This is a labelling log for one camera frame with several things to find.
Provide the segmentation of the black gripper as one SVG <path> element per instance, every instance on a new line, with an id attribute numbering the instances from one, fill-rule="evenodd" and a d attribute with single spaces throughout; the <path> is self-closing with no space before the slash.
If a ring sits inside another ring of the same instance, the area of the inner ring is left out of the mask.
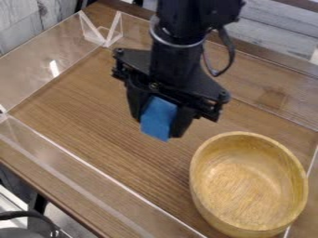
<path id="1" fill-rule="evenodd" d="M 179 86 L 165 83 L 150 74 L 150 51 L 122 48 L 114 50 L 114 78 L 124 82 L 131 116 L 140 121 L 150 96 L 182 106 L 170 126 L 170 136 L 181 138 L 195 118 L 218 122 L 223 105 L 230 101 L 229 91 L 203 71 L 201 65 Z"/>

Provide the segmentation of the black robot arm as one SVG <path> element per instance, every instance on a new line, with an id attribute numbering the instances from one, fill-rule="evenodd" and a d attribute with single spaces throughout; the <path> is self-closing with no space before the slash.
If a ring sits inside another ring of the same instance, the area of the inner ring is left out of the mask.
<path id="1" fill-rule="evenodd" d="M 235 59 L 225 26 L 239 19 L 243 6 L 243 0 L 158 0 L 151 49 L 114 50 L 114 77 L 124 83 L 131 116 L 162 141 L 179 138 L 195 119 L 219 120 L 231 96 L 215 81 L 225 70 L 211 67 L 203 43 L 218 32 Z"/>

